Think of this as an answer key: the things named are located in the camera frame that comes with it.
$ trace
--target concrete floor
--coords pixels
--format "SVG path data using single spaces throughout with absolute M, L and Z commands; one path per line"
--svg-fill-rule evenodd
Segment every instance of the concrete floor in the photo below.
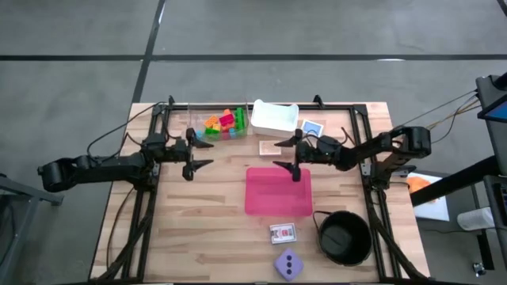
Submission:
M 157 3 L 0 0 L 0 55 L 142 55 Z M 507 54 L 506 26 L 495 0 L 171 0 L 154 53 Z M 126 120 L 140 66 L 0 62 L 0 172 L 40 188 L 38 165 L 84 154 L 91 140 Z M 152 63 L 141 101 L 169 94 L 190 102 L 309 101 L 320 94 L 325 101 L 386 101 L 400 124 L 505 67 L 506 61 L 493 60 Z M 429 124 L 457 105 L 415 123 Z M 120 132 L 111 135 L 93 152 L 114 152 L 120 138 Z M 456 119 L 431 157 L 414 164 L 452 173 L 492 153 L 485 124 L 469 113 Z M 61 207 L 41 206 L 16 283 L 86 280 L 108 189 L 81 185 L 65 192 Z M 471 208 L 467 191 L 449 197 L 451 216 Z M 454 222 L 420 226 L 456 228 Z M 507 277 L 496 255 L 497 270 L 474 277 L 470 266 L 480 255 L 472 234 L 421 236 L 437 279 L 494 284 Z

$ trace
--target wire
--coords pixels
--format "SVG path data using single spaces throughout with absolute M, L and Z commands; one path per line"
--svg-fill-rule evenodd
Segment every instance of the wire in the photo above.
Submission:
M 347 139 L 349 139 L 349 141 L 354 145 L 356 146 L 356 143 L 354 142 L 354 139 L 349 135 L 349 133 L 343 128 L 341 127 L 341 130 L 343 131 L 343 133 L 345 134 L 345 138 L 346 140 L 343 142 L 343 143 L 346 143 L 347 142 Z
M 108 131 L 106 132 L 105 134 L 101 135 L 100 137 L 96 138 L 94 141 L 92 141 L 88 147 L 86 148 L 86 153 L 88 154 L 88 156 L 90 157 L 91 160 L 93 160 L 94 162 L 96 163 L 101 163 L 101 161 L 98 161 L 97 159 L 95 159 L 91 152 L 90 152 L 90 148 L 92 147 L 92 145 L 94 145 L 96 142 L 100 141 L 101 139 L 105 138 L 106 136 L 108 135 L 111 135 L 113 132 L 115 131 L 118 131 L 120 130 L 122 127 L 125 127 L 128 123 L 132 122 L 135 118 L 137 118 L 138 116 L 140 116 L 141 114 L 145 113 L 146 111 L 148 111 L 149 109 L 157 106 L 157 105 L 160 105 L 160 104 L 164 104 L 165 102 L 164 101 L 160 101 L 158 103 L 155 103 L 153 105 L 151 105 L 150 107 L 148 108 L 145 108 L 143 111 L 141 112 L 138 112 L 137 114 L 135 114 L 131 119 L 129 119 L 126 123 L 122 123 L 120 126 L 118 127 L 115 127 L 114 129 L 112 129 L 111 131 Z M 105 160 L 108 160 L 110 158 L 113 158 L 115 155 L 117 155 L 119 153 L 119 151 L 117 151 L 115 154 L 113 155 L 110 155 L 109 157 L 107 157 Z
M 438 107 L 435 107 L 435 108 L 433 108 L 433 109 L 431 109 L 431 110 L 429 110 L 429 111 L 427 111 L 427 112 L 422 113 L 422 114 L 421 114 L 421 115 L 419 115 L 419 116 L 416 116 L 415 118 L 413 118 L 413 119 L 411 119 L 411 120 L 406 121 L 405 123 L 402 123 L 402 124 L 398 125 L 397 127 L 402 127 L 402 126 L 405 126 L 406 124 L 408 124 L 408 123 L 410 123 L 410 122 L 413 122 L 413 121 L 415 121 L 415 120 L 417 120 L 417 119 L 419 119 L 419 118 L 421 118 L 421 117 L 423 117 L 423 116 L 426 116 L 426 115 L 428 115 L 429 113 L 434 112 L 435 110 L 437 110 L 437 109 L 439 109 L 439 108 L 442 108 L 442 107 L 444 107 L 445 105 L 449 105 L 449 104 L 451 104 L 452 102 L 454 102 L 454 101 L 456 101 L 456 100 L 459 100 L 459 99 L 461 99 L 461 98 L 465 97 L 466 95 L 472 94 L 473 92 L 476 92 L 476 91 L 477 91 L 477 90 L 475 89 L 475 90 L 469 91 L 469 92 L 467 92 L 467 93 L 465 93 L 465 94 L 463 94 L 463 95 L 460 95 L 460 96 L 458 96 L 458 97 L 456 97 L 456 98 L 454 98 L 454 99 L 452 99 L 452 100 L 450 100 L 450 101 L 447 101 L 447 102 L 443 103 L 442 105 L 440 105 L 440 106 L 438 106 Z
M 0 267 L 3 265 L 3 262 L 6 260 L 7 255 L 9 254 L 10 248 L 13 246 L 14 240 L 16 239 L 16 221 L 14 219 L 13 205 L 11 203 L 9 203 L 8 207 L 9 207 L 9 210 L 10 210 L 10 223 L 11 223 L 11 225 L 13 227 L 13 229 L 12 229 L 13 236 L 10 239 L 9 245 L 6 248 L 6 252 L 3 254 L 2 259 L 0 260 Z
M 468 98 L 468 100 L 466 100 L 461 106 L 459 106 L 457 109 L 456 109 L 456 112 L 457 112 L 457 115 L 460 115 L 460 114 L 463 114 L 465 112 L 468 112 L 470 111 L 470 107 L 475 105 L 475 103 L 478 103 L 478 99 L 475 100 L 474 102 L 470 103 L 469 105 L 467 105 L 466 107 L 463 107 L 466 103 L 468 103 L 471 99 L 473 99 L 474 97 L 470 97 Z M 453 116 L 455 115 L 455 112 L 452 112 L 449 116 L 445 117 L 444 119 L 442 120 L 439 120 L 435 123 L 431 123 L 429 126 L 427 126 L 426 128 L 429 129 L 429 130 L 432 130 L 433 128 L 435 128 L 436 126 L 438 126 L 439 124 L 443 123 L 444 121 L 448 120 L 449 118 L 452 118 Z
M 109 240 L 108 240 L 108 247 L 105 252 L 105 267 L 109 269 L 109 250 L 111 249 L 111 243 L 112 243 L 112 235 L 114 234 L 114 230 L 116 229 L 116 224 L 118 223 L 118 219 L 120 218 L 120 214 L 122 210 L 125 207 L 125 204 L 127 203 L 127 198 L 132 194 L 132 191 L 134 191 L 134 188 L 130 189 L 130 191 L 125 196 L 124 201 L 121 203 L 120 208 L 118 209 L 118 212 L 116 213 L 116 217 L 114 218 L 114 223 L 112 224 L 111 233 L 109 234 Z
M 136 144 L 136 145 L 138 145 L 138 146 L 141 146 L 141 143 L 136 142 L 136 140 L 135 140 L 135 139 L 133 139 L 133 138 L 130 136 L 130 134 L 129 134 L 128 132 L 125 134 L 125 138 L 129 138 L 129 139 L 130 139 L 133 143 L 135 143 L 135 144 Z
M 346 143 L 346 142 L 347 142 L 347 140 L 350 140 L 350 142 L 351 142 L 351 143 L 355 146 L 356 144 L 354 143 L 354 140 L 350 137 L 349 133 L 348 133 L 348 132 L 347 132 L 347 131 L 343 128 L 343 127 L 341 127 L 341 130 L 342 130 L 342 131 L 343 131 L 343 133 L 345 134 L 345 141 L 343 141 L 343 142 L 339 142 L 339 143 L 340 143 L 340 144 L 344 144 L 344 143 Z M 316 132 L 316 131 L 314 131 L 314 130 L 309 130 L 309 131 L 307 132 L 307 134 L 306 134 L 306 135 L 304 135 L 301 139 L 302 139 L 302 140 L 303 140 L 303 139 L 307 139 L 307 141 L 308 141 L 308 143 L 310 143 L 310 146 L 311 146 L 311 147 L 314 147 L 314 145 L 311 143 L 311 141 L 310 141 L 309 137 L 311 137 L 311 138 L 316 138 L 319 142 L 324 143 L 324 144 L 326 144 L 326 145 L 328 145 L 328 146 L 336 146 L 336 144 L 334 144 L 334 143 L 329 143 L 329 142 L 326 142 L 325 140 L 323 140 L 323 139 L 319 138 L 319 137 L 317 136 L 317 132 Z
M 436 140 L 436 141 L 434 141 L 434 142 L 431 142 L 431 144 L 438 143 L 439 141 L 441 141 L 441 140 L 445 139 L 445 138 L 446 138 L 446 137 L 447 137 L 447 136 L 451 133 L 452 126 L 454 125 L 454 121 L 455 121 L 455 119 L 456 119 L 456 116 L 458 116 L 458 115 L 460 115 L 460 114 L 463 114 L 463 113 L 465 113 L 465 112 L 468 112 L 468 111 L 470 111 L 470 110 L 473 110 L 473 109 L 475 109 L 475 108 L 478 108 L 478 107 L 480 107 L 480 106 L 476 106 L 476 107 L 473 107 L 473 108 L 469 108 L 469 109 L 464 110 L 464 111 L 462 111 L 462 112 L 459 112 L 459 109 L 458 109 L 458 110 L 456 110 L 456 113 L 455 113 L 455 114 L 454 114 L 454 116 L 452 117 L 451 126 L 449 127 L 449 129 L 447 130 L 447 132 L 445 133 L 445 135 L 444 135 L 444 136 L 442 136 L 441 138 L 439 138 L 438 140 Z

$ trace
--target orange object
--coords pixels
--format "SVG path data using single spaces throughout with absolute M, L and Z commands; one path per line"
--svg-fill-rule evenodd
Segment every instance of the orange object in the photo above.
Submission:
M 427 181 L 426 179 L 420 178 L 420 177 L 408 177 L 406 179 L 406 183 L 408 183 L 410 186 L 410 188 L 409 188 L 410 194 L 417 192 L 417 191 L 419 191 L 419 190 L 423 189 L 424 187 L 431 184 L 431 182 Z
M 213 128 L 213 126 L 218 122 L 219 118 L 217 116 L 211 116 L 208 120 L 206 120 L 206 122 L 204 122 L 204 126 L 206 126 L 206 128 Z

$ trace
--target white bowl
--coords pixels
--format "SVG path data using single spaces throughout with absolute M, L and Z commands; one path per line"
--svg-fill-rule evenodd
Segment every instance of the white bowl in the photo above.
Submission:
M 257 99 L 253 103 L 250 123 L 256 134 L 290 138 L 298 127 L 298 117 L 299 107 L 296 104 L 280 106 Z

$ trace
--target red block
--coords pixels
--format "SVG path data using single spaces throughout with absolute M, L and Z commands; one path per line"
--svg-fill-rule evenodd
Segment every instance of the red block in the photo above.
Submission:
M 234 127 L 234 116 L 228 114 L 219 118 L 219 122 L 222 125 L 222 131 L 227 131 Z

